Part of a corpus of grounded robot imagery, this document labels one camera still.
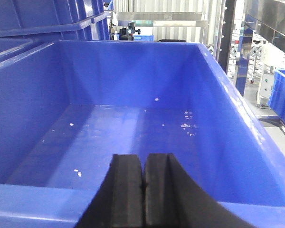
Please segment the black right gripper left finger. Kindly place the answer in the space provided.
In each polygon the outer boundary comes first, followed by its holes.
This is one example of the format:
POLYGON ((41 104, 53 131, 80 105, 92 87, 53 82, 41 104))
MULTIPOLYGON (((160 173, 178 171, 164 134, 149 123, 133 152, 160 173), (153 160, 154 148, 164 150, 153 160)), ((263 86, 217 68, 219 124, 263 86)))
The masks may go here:
POLYGON ((142 228, 143 176, 137 155, 114 154, 109 170, 77 228, 142 228))

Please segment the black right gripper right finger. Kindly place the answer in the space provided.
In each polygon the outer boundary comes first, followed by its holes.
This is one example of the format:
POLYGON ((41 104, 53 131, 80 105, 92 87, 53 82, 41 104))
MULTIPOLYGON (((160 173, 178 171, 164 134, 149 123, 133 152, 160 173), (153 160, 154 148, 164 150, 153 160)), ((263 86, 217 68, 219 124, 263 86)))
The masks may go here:
POLYGON ((220 205, 172 153, 149 154, 144 168, 148 228, 251 228, 220 205))

